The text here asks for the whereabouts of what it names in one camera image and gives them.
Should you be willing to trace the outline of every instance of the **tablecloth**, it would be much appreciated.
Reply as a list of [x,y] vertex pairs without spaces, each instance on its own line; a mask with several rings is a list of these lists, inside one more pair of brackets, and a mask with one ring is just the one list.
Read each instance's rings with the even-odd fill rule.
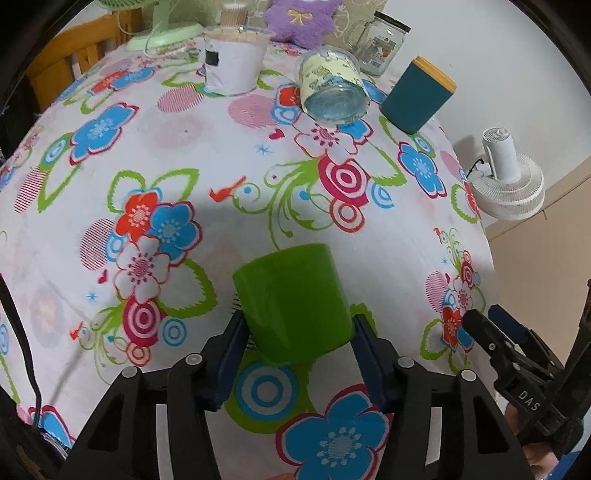
[[[396,129],[379,105],[390,73],[364,77],[354,124],[319,125],[299,107],[302,50],[271,44],[258,87],[204,87],[203,42],[125,46],[43,113],[0,171],[0,271],[28,333],[43,423],[72,445],[126,365],[169,367],[221,333],[232,273],[293,245],[330,245],[351,314],[426,368],[488,357],[462,315],[494,301],[479,212],[444,129]],[[4,313],[0,384],[34,395]],[[364,480],[391,416],[371,404],[349,345],[270,367],[252,344],[231,398],[207,415],[223,478]]]

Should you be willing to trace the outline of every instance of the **green fan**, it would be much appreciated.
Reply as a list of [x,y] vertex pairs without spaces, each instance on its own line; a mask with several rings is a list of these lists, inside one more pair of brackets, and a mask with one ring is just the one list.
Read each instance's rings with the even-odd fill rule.
[[146,30],[133,36],[127,44],[129,50],[144,50],[146,47],[162,47],[197,37],[203,33],[203,27],[198,23],[168,23],[168,17],[178,5],[179,0],[176,0],[174,5],[172,5],[171,0],[96,0],[96,2],[111,11],[133,10],[145,5],[154,4],[152,30]]

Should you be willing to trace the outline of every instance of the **metal screw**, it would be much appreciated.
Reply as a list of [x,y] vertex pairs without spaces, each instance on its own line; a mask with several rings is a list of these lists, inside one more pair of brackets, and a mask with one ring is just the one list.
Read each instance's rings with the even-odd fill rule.
[[398,365],[402,368],[414,367],[414,360],[409,356],[402,356],[398,359]]
[[134,367],[133,365],[130,365],[128,367],[125,367],[123,369],[123,371],[121,372],[121,374],[125,377],[125,378],[133,378],[135,377],[135,375],[138,372],[138,367]]
[[474,382],[476,374],[472,370],[462,370],[462,378],[467,382]]
[[187,355],[185,361],[188,365],[198,365],[203,361],[203,357],[198,353],[191,353],[191,355]]

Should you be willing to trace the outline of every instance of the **chair backrest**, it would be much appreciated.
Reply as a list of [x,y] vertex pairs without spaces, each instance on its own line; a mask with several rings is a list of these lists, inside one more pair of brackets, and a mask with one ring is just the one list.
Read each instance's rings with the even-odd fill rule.
[[[141,30],[141,9],[119,13],[123,30],[136,33]],[[117,13],[108,14],[55,36],[27,70],[41,111],[51,105],[61,92],[74,81],[70,56],[74,55],[82,73],[104,55],[104,42],[112,40],[115,47],[129,40],[119,29]]]

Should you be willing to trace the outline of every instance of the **green cup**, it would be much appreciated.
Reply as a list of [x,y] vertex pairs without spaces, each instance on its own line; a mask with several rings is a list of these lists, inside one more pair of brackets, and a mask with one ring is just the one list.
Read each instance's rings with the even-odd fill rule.
[[328,245],[301,245],[257,258],[233,277],[252,338],[268,363],[312,362],[353,338]]

